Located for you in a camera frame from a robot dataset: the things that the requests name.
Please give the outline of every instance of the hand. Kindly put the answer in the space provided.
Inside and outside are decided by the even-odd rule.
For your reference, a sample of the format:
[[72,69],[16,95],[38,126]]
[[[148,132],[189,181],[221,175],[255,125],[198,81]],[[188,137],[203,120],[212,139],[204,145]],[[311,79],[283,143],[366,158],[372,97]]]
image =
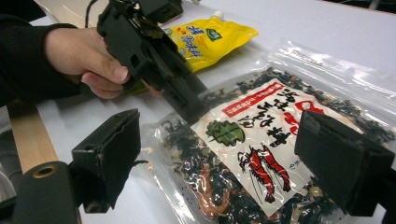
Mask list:
[[45,54],[58,72],[75,83],[87,84],[104,99],[120,95],[123,83],[131,77],[126,67],[113,58],[95,28],[50,31],[45,38]]

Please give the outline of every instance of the table surface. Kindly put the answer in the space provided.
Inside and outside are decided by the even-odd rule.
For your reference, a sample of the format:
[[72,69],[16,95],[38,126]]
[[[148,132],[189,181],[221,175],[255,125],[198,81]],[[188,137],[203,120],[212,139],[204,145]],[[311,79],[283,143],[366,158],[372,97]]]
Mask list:
[[[262,55],[285,40],[334,58],[396,74],[396,16],[393,14],[313,0],[203,0],[198,7],[191,2],[184,2],[183,7],[184,14],[165,26],[206,19],[216,10],[222,10],[225,20],[260,32],[215,66],[198,73],[209,88],[257,67],[256,62]],[[57,157],[67,163],[72,160],[71,149],[94,129],[110,116],[131,108],[139,109],[141,124],[155,123],[172,112],[164,99],[153,98],[147,92],[112,101],[77,96],[37,105]],[[139,168],[132,170],[115,210],[102,215],[82,213],[82,216],[85,223],[96,224],[177,223],[156,184]],[[359,223],[380,223],[382,216],[383,209],[378,206],[374,217],[360,218]]]

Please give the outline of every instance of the green logo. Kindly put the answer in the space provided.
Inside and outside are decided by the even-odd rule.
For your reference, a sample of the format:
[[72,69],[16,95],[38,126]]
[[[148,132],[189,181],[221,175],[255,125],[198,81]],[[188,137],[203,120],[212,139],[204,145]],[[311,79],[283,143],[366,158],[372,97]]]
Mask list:
[[206,29],[207,36],[211,41],[222,39],[221,35],[213,29]]

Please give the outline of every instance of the yellow bag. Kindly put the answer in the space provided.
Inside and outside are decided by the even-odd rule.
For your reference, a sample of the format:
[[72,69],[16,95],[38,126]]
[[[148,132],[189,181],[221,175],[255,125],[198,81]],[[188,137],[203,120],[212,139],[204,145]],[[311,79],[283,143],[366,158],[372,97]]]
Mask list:
[[165,29],[165,32],[177,44],[193,72],[216,63],[259,34],[248,26],[223,21],[221,11],[208,20],[192,21]]

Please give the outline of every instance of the package label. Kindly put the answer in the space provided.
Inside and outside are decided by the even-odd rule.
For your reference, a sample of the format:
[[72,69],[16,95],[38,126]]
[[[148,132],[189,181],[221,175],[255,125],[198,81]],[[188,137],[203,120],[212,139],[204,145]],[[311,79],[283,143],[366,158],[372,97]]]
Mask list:
[[320,105],[314,96],[289,88],[276,78],[217,106],[191,128],[271,216],[312,175],[294,154],[304,110],[324,113],[359,131],[347,118]]

